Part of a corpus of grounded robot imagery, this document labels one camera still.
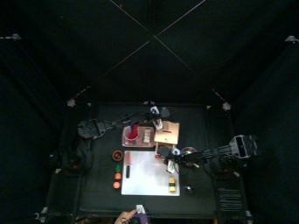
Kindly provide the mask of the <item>person's bare hand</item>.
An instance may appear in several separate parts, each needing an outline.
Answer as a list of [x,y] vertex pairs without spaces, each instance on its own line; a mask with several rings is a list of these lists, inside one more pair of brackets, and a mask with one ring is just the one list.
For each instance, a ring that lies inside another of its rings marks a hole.
[[123,212],[118,216],[118,218],[115,220],[115,224],[126,224],[130,221],[130,219],[135,216],[135,214],[137,214],[137,210],[135,209],[133,211],[130,211],[130,212]]

